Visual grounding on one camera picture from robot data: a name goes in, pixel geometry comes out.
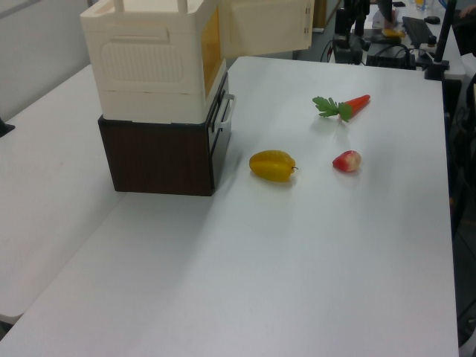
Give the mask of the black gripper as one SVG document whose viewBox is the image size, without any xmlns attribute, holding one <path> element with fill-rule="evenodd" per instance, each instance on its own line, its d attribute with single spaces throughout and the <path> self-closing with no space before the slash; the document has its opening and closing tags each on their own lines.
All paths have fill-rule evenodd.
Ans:
<svg viewBox="0 0 476 357">
<path fill-rule="evenodd" d="M 350 34 L 352 19 L 355 20 L 354 35 L 363 36 L 364 25 L 367 15 L 370 13 L 370 0 L 344 0 L 344 8 L 338 8 L 335 12 L 334 34 L 346 37 Z"/>
</svg>

